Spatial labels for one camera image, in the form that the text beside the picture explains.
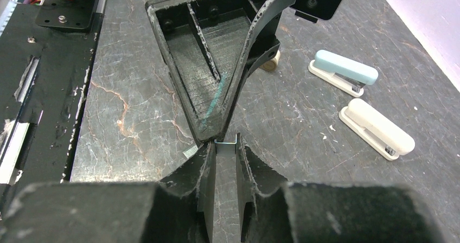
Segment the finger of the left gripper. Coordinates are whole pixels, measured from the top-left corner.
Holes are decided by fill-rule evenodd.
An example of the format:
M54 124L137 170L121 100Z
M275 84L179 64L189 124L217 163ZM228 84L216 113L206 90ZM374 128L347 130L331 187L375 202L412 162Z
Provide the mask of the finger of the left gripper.
M229 74L229 85L222 90L222 127L225 134L231 122L234 108L246 79L262 64L272 59L278 51L280 42L276 38L276 29L284 9L296 0L243 0L246 16L251 20L233 73Z
M198 143L223 139L222 90L251 20L243 0L149 0L146 11Z

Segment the white stapler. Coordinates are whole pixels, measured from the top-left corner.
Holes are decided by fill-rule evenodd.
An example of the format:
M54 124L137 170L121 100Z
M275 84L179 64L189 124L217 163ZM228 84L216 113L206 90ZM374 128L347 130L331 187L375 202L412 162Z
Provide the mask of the white stapler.
M338 117L388 161L415 148L415 141L407 132L360 98L352 99Z

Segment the staple strip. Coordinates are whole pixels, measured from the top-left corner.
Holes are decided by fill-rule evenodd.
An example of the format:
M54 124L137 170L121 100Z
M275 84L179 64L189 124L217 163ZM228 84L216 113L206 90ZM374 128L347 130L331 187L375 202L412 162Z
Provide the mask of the staple strip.
M183 154L187 159L190 159L197 152L197 150L198 150L198 146L194 144L190 148L184 150Z
M236 134L230 142L214 141L217 155L235 155L238 143L238 134Z

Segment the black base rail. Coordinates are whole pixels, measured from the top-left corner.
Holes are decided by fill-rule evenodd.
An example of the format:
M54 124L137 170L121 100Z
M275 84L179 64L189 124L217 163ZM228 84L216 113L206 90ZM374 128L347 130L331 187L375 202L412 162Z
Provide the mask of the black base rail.
M27 185L71 176L106 1L3 1L2 212Z

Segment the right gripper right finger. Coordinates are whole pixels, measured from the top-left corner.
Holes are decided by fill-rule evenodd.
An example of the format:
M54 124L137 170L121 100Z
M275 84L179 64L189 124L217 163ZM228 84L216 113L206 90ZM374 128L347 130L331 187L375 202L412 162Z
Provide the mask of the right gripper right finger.
M289 181L242 135L235 155L242 242L444 242L427 204L405 185Z

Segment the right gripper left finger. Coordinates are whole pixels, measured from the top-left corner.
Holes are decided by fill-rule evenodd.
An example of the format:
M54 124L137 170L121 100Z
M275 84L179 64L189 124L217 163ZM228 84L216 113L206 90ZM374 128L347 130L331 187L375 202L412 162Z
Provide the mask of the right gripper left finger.
M1 242L211 242L215 174L210 142L157 182L31 184Z

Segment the light blue stapler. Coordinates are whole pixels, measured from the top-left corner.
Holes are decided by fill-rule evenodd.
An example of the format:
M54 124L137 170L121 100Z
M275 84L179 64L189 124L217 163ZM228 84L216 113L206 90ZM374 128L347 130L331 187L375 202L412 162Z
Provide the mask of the light blue stapler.
M315 54L308 70L354 98L361 97L364 87L373 85L379 77L375 68L327 50Z

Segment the small beige stapler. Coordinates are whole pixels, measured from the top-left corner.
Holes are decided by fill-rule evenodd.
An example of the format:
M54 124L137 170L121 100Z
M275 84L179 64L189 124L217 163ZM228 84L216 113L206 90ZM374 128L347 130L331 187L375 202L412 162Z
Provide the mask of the small beige stapler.
M280 59L280 51L277 51L276 55L271 60L265 62L259 68L266 72L273 72L278 67L279 59Z

